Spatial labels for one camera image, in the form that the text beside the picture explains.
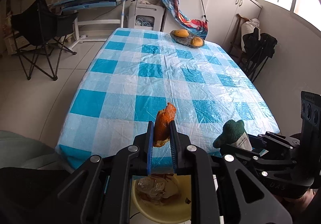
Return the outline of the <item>person's right hand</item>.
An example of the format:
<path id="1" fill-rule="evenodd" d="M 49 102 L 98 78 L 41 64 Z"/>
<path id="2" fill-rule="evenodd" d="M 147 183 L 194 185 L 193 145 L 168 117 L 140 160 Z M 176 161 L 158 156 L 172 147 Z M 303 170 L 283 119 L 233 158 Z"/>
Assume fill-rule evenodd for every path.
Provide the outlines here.
<path id="1" fill-rule="evenodd" d="M 318 222 L 320 219 L 320 189 L 309 189 L 301 199 L 303 203 L 301 215 L 310 219 L 311 222 Z"/>

